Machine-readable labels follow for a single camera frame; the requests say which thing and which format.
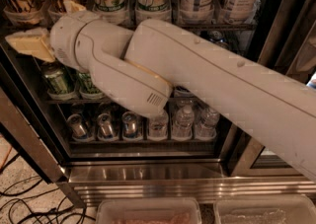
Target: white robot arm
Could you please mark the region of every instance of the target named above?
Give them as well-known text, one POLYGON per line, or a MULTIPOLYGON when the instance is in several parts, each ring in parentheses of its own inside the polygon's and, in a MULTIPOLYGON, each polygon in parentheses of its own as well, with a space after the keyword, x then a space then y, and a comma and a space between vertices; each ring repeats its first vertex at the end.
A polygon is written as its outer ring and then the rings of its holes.
POLYGON ((89 71, 127 109, 154 116, 183 86, 316 182, 316 93, 306 86, 157 20, 132 32, 78 12, 50 41, 62 63, 89 71))

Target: water bottle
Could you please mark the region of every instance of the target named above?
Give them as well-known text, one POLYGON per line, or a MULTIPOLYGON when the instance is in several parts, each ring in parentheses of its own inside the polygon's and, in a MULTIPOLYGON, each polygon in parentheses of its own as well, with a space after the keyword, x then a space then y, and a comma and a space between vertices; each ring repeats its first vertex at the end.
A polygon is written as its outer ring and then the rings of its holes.
POLYGON ((172 127, 172 136, 176 140, 190 139, 192 125, 195 121, 195 113, 190 105, 185 105, 179 109, 175 115, 172 127))
POLYGON ((216 125, 220 115, 214 109, 207 107, 202 110, 196 125, 196 138, 211 139, 216 135, 216 125))

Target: plastic container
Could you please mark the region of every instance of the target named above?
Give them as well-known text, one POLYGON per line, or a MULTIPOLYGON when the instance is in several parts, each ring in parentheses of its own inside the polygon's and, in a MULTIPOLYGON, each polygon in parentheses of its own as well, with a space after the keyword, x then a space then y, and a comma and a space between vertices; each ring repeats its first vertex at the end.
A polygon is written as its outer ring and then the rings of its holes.
POLYGON ((214 203, 214 214, 215 224, 316 223, 316 208, 303 195, 249 196, 219 200, 214 203))
POLYGON ((124 223, 127 220, 171 221, 183 214, 189 215, 189 221, 179 223, 201 224, 198 203, 193 198, 105 200, 99 205, 96 224, 124 223))

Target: cable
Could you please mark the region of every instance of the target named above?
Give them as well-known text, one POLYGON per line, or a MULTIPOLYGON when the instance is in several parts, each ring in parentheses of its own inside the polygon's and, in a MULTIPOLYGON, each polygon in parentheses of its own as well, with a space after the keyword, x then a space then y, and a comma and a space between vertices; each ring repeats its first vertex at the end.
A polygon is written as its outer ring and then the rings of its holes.
POLYGON ((22 182, 25 182, 25 181, 30 181, 30 180, 32 180, 32 179, 36 179, 36 178, 39 178, 39 177, 40 177, 40 176, 33 176, 33 177, 30 177, 30 178, 24 179, 24 180, 22 180, 22 181, 18 181, 18 182, 16 182, 16 183, 10 185, 9 187, 7 187, 2 193, 5 193, 5 192, 8 191, 10 188, 12 188, 12 187, 18 185, 19 183, 22 183, 22 182))
MULTIPOLYGON (((67 215, 66 217, 64 217, 63 219, 62 219, 62 221, 60 222, 60 224, 62 224, 64 221, 66 221, 68 218, 70 218, 70 217, 72 217, 72 216, 82 216, 82 213, 76 213, 76 212, 74 212, 74 213, 71 213, 71 214, 69 214, 69 215, 67 215)), ((96 221, 96 219, 95 218, 93 218, 93 217, 91 217, 91 216, 88 216, 88 215, 84 215, 84 217, 85 218, 87 218, 87 219, 91 219, 91 220, 93 220, 93 221, 96 221)))
POLYGON ((3 168, 4 165, 5 165, 5 163, 7 162, 11 151, 12 151, 12 146, 10 145, 10 147, 9 147, 9 149, 8 149, 8 151, 7 151, 7 154, 6 154, 6 156, 4 157, 4 159, 3 159, 2 163, 1 163, 0 171, 2 170, 2 168, 3 168))
POLYGON ((29 210, 31 213, 33 213, 32 210, 31 210, 30 207, 26 204, 25 201, 23 201, 22 199, 17 200, 16 202, 14 202, 14 203, 10 206, 9 213, 8 213, 8 217, 9 217, 10 223, 12 223, 12 224, 15 224, 15 223, 14 223, 13 220, 11 219, 11 210, 12 210, 12 208, 13 208, 18 202, 20 202, 20 201, 21 201, 25 206, 27 206, 28 210, 29 210))
POLYGON ((16 154, 13 158, 11 158, 7 164, 5 166, 3 166, 1 169, 0 169, 0 174, 2 174, 4 172, 4 170, 6 170, 9 165, 11 165, 14 161, 16 161, 18 159, 18 157, 20 157, 20 154, 16 154))
POLYGON ((11 203, 12 201, 17 201, 17 200, 19 200, 19 199, 22 199, 22 200, 33 199, 33 198, 40 197, 40 196, 42 196, 42 195, 51 193, 51 192, 56 191, 56 190, 59 190, 59 188, 55 188, 55 189, 52 189, 52 190, 48 190, 48 191, 46 191, 46 192, 43 192, 43 193, 41 193, 41 194, 37 194, 37 195, 34 195, 34 196, 28 196, 28 197, 24 197, 24 198, 13 198, 13 199, 9 200, 8 202, 6 202, 4 205, 2 205, 2 206, 0 207, 0 212, 1 212, 9 203, 11 203))
POLYGON ((39 181, 37 181, 37 182, 36 182, 34 185, 32 185, 31 187, 29 187, 29 188, 27 188, 27 189, 25 189, 25 190, 23 190, 23 191, 20 191, 20 192, 18 192, 18 193, 8 194, 8 193, 4 193, 4 192, 1 192, 1 191, 0 191, 0 195, 1 195, 1 196, 7 196, 7 197, 10 197, 10 196, 20 196, 20 195, 22 195, 22 194, 24 194, 24 193, 30 191, 31 189, 37 187, 41 182, 42 182, 42 179, 40 179, 39 181))
POLYGON ((56 212, 56 211, 48 211, 48 212, 32 212, 28 216, 24 217, 22 220, 20 220, 17 224, 22 224, 24 221, 32 219, 37 216, 45 216, 45 215, 57 215, 57 214, 64 214, 69 211, 72 211, 74 209, 74 206, 70 206, 62 211, 56 212))

